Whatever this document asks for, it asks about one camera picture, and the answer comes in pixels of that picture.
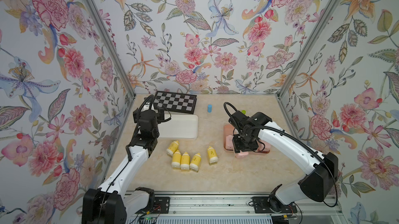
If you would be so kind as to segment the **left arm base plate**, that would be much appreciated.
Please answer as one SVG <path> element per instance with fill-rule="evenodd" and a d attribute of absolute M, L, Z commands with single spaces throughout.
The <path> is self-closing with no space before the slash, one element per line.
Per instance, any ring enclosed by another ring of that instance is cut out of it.
<path fill-rule="evenodd" d="M 168 214 L 170 208 L 170 197 L 154 197 L 150 198 L 147 206 L 137 209 L 132 215 L 143 215 L 143 214 Z"/>

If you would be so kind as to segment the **pink sharpener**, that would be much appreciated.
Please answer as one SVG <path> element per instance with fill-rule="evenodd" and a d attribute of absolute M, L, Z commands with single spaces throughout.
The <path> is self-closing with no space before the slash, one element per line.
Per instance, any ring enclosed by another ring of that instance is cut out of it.
<path fill-rule="evenodd" d="M 228 135 L 228 136 L 225 137 L 224 148 L 227 151 L 234 151 L 233 136 L 232 135 Z"/>
<path fill-rule="evenodd" d="M 267 142 L 263 142 L 264 147 L 263 150 L 261 151 L 262 153 L 269 153 L 271 150 L 271 144 L 267 143 Z"/>
<path fill-rule="evenodd" d="M 235 154 L 235 158 L 237 158 L 237 159 L 244 159 L 247 156 L 249 156 L 249 152 L 248 151 L 246 151 L 246 152 L 240 151 L 239 153 Z"/>

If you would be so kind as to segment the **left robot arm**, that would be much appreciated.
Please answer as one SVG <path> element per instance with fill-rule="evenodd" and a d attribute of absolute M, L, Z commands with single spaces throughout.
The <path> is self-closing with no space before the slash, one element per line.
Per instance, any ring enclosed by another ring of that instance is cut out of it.
<path fill-rule="evenodd" d="M 131 142 L 125 147 L 126 157 L 112 175 L 97 189 L 89 189 L 83 198 L 83 224 L 125 224 L 131 215 L 149 211 L 154 206 L 154 191 L 139 187 L 127 196 L 134 177 L 150 158 L 158 144 L 160 123 L 168 122 L 163 106 L 155 109 L 149 96 L 134 111 L 136 127 Z"/>

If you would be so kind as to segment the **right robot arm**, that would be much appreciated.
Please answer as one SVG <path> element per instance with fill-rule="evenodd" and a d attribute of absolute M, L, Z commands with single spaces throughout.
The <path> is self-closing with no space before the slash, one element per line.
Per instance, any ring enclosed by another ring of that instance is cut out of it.
<path fill-rule="evenodd" d="M 260 142 L 265 141 L 304 172 L 304 176 L 289 184 L 280 184 L 270 193 L 269 203 L 274 211 L 303 199 L 324 202 L 331 189 L 336 187 L 338 158 L 333 153 L 319 153 L 260 112 L 248 117 L 236 111 L 229 114 L 229 123 L 237 130 L 233 136 L 235 153 L 255 151 Z"/>

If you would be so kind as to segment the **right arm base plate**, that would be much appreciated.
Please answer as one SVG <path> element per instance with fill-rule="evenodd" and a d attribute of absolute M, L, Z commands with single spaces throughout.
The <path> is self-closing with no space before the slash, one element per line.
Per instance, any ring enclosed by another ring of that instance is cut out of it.
<path fill-rule="evenodd" d="M 248 203 L 256 214 L 297 214 L 297 207 L 291 203 L 283 205 L 278 200 L 270 197 L 252 197 Z"/>

